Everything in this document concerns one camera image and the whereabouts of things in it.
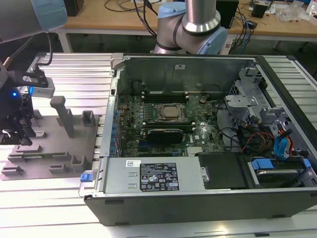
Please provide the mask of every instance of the warning label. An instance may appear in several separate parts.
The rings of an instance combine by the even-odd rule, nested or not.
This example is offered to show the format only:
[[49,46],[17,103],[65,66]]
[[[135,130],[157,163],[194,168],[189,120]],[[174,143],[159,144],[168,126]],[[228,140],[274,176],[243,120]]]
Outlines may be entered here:
[[142,192],[179,190],[176,163],[140,164]]

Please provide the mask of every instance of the wooden desk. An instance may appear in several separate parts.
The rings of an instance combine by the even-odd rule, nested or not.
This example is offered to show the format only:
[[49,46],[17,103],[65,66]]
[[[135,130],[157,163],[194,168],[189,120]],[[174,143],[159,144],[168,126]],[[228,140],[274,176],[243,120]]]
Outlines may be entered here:
[[[113,12],[104,7],[106,0],[85,0],[84,6],[76,17],[68,17],[63,28],[57,29],[60,41],[65,52],[72,52],[67,33],[87,34],[119,34],[119,35],[149,35],[142,26],[136,12]],[[107,6],[121,10],[118,0],[111,0]],[[252,38],[259,40],[279,41],[317,41],[317,27],[310,22],[280,22],[276,15],[268,14],[263,18],[251,17],[248,7],[243,4],[248,0],[241,0],[239,7],[248,20],[258,23]],[[133,3],[125,3],[125,7],[134,8]],[[154,4],[157,10],[160,4]],[[157,17],[147,9],[147,20],[152,29],[157,29]],[[228,29],[228,43],[232,42],[241,33],[241,25],[234,20],[231,29]]]

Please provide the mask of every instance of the aluminum extrusion table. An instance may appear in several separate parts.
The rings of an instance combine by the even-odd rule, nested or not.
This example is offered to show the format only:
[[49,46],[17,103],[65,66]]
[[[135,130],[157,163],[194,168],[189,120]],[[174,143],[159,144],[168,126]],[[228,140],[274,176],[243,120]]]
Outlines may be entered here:
[[[55,83],[55,95],[66,97],[73,114],[93,110],[101,116],[96,139],[93,168],[99,163],[101,135],[105,122],[111,54],[54,54],[50,66],[42,69]],[[317,86],[313,78],[287,57],[265,57],[308,118],[317,127]],[[47,61],[46,56],[37,60]],[[269,94],[279,105],[272,91]],[[34,107],[43,115],[55,115],[49,99],[34,98]],[[0,146],[0,168],[12,146]],[[54,178],[0,181],[1,237],[270,237],[312,238],[317,234],[317,206],[291,218],[215,221],[181,224],[103,227],[78,197],[79,178]]]

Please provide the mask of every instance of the blue cable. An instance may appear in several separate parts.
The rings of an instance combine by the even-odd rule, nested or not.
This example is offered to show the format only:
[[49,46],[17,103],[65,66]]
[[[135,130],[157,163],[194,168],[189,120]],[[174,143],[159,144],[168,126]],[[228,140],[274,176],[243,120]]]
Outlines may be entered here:
[[247,46],[247,43],[248,43],[249,33],[251,33],[251,30],[250,30],[250,28],[249,28],[249,24],[248,24],[246,18],[243,17],[242,20],[244,20],[244,23],[245,23],[246,26],[247,26],[247,39],[246,39],[245,42],[244,42],[243,48],[242,48],[242,50],[241,50],[241,52],[240,52],[240,55],[244,52],[244,50],[245,50],[245,48],[246,48],[246,46]]

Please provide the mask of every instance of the table leg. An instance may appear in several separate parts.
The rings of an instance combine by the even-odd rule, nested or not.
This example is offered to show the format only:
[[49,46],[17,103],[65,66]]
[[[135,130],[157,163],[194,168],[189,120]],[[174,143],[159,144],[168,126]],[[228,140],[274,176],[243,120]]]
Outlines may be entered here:
[[278,47],[279,45],[282,43],[282,41],[276,41],[274,46],[273,46],[273,50],[277,51],[278,50]]
[[231,46],[232,46],[234,39],[236,39],[236,35],[231,35],[231,34],[227,35],[227,40],[224,43],[224,45],[220,51],[221,55],[228,55],[229,54],[229,51],[231,49]]
[[66,30],[63,28],[60,28],[56,30],[56,33],[58,34],[59,41],[61,43],[63,51],[65,53],[73,53],[73,49],[71,47],[70,40]]

